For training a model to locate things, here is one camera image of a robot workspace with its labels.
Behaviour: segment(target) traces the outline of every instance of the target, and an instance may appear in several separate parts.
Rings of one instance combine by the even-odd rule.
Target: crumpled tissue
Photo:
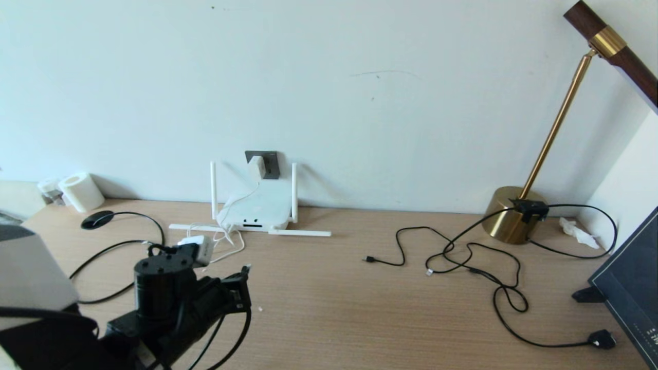
[[[578,243],[587,244],[595,250],[599,249],[599,244],[596,243],[596,240],[594,240],[592,235],[589,235],[588,233],[576,227],[576,221],[569,221],[564,217],[560,217],[560,226],[562,226],[562,230],[565,232],[565,234],[576,238]]]

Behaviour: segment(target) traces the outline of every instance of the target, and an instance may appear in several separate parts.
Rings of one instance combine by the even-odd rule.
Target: brass lamp
[[[522,221],[523,214],[513,209],[513,200],[527,199],[545,202],[544,198],[533,192],[530,188],[544,163],[549,149],[551,149],[551,144],[553,144],[560,125],[562,125],[567,111],[569,111],[569,106],[578,91],[578,87],[594,55],[599,55],[610,64],[619,67],[637,85],[647,100],[653,104],[654,108],[658,107],[658,80],[626,45],[624,39],[602,21],[583,1],[577,2],[577,4],[569,9],[565,13],[565,18],[587,39],[591,50],[583,55],[580,60],[576,73],[571,80],[569,90],[567,90],[567,95],[562,102],[557,117],[555,117],[553,127],[532,167],[532,171],[530,171],[530,176],[528,176],[525,186],[523,188],[518,186],[504,186],[498,188],[493,193],[492,200],[486,211],[487,215],[503,209],[511,210],[490,217],[482,223],[482,226],[489,235],[505,243],[523,244],[534,232],[535,226],[539,221],[539,216],[532,216],[528,222]]]

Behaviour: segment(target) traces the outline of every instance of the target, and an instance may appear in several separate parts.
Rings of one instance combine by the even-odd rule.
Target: white plastic bar
[[[169,229],[171,230],[188,230],[190,228],[190,225],[183,225],[183,224],[171,224],[169,225]],[[192,230],[196,231],[212,231],[212,232],[217,232],[217,231],[222,231],[219,226],[197,226],[193,225]]]
[[[213,220],[217,217],[217,177],[215,162],[210,162],[210,208],[213,213]]]
[[[278,230],[272,228],[268,231],[270,235],[290,235],[290,236],[331,236],[330,231],[309,231],[309,230]]]
[[[297,223],[297,163],[292,164],[292,217],[293,223]]]

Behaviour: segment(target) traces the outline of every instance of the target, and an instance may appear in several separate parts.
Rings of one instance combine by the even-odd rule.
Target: monitor screen
[[[658,208],[590,278],[652,369],[658,369]]]

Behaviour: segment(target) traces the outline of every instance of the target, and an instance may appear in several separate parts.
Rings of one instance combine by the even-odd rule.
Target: white power adapter
[[[254,155],[249,160],[249,175],[255,182],[260,182],[265,177],[265,160],[260,155]]]
[[[210,259],[213,256],[213,246],[210,245],[208,237],[205,235],[196,235],[190,236],[189,238],[184,238],[178,242],[179,246],[184,244],[197,244],[199,249],[197,250],[197,255],[194,259],[194,267],[203,267],[207,266],[210,263]]]

